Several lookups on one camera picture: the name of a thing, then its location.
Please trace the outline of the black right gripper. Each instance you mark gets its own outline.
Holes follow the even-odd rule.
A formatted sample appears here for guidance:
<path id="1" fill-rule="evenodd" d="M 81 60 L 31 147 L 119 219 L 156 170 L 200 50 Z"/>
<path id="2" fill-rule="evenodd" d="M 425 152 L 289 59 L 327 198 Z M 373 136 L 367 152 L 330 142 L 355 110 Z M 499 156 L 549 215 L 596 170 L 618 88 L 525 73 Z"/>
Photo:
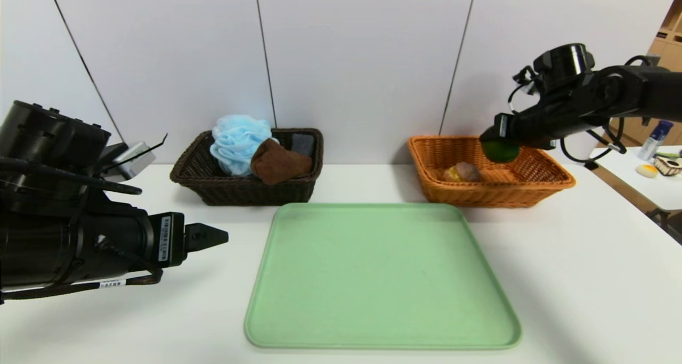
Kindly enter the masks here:
<path id="1" fill-rule="evenodd" d="M 541 150 L 556 148 L 556 140 L 548 135 L 540 119 L 527 116 L 500 113 L 495 116 L 494 125 L 479 136 L 481 143 L 502 142 L 519 147 Z"/>

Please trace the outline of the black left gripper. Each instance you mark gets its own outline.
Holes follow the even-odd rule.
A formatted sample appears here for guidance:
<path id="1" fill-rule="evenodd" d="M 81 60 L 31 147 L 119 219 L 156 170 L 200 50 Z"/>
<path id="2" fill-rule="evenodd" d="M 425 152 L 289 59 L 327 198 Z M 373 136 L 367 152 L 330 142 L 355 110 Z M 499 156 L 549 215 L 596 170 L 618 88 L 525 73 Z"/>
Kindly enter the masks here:
<path id="1" fill-rule="evenodd" d="M 229 233 L 193 223 L 181 213 L 149 214 L 134 206 L 100 206 L 88 212 L 88 278 L 104 280 L 141 272 L 159 281 L 188 253 L 229 242 Z"/>

